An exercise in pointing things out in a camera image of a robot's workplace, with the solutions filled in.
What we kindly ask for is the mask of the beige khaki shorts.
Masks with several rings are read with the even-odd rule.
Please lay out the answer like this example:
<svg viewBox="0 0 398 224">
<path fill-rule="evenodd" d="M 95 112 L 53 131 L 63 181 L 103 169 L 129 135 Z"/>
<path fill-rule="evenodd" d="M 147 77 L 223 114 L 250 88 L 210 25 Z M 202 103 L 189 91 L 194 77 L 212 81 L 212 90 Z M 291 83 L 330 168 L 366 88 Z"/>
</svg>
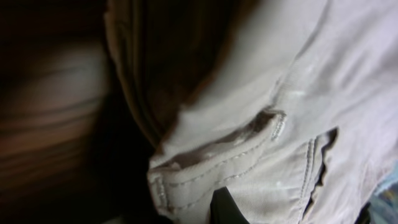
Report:
<svg viewBox="0 0 398 224">
<path fill-rule="evenodd" d="M 108 1 L 156 212 L 354 223 L 397 162 L 396 1 Z"/>
</svg>

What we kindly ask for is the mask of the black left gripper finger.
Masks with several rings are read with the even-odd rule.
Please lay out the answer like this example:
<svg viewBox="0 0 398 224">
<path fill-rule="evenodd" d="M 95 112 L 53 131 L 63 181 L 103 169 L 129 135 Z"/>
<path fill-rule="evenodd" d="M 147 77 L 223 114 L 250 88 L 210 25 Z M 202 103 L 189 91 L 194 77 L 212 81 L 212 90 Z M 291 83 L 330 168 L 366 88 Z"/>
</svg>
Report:
<svg viewBox="0 0 398 224">
<path fill-rule="evenodd" d="M 213 192 L 210 204 L 211 224 L 249 224 L 240 212 L 227 187 Z"/>
</svg>

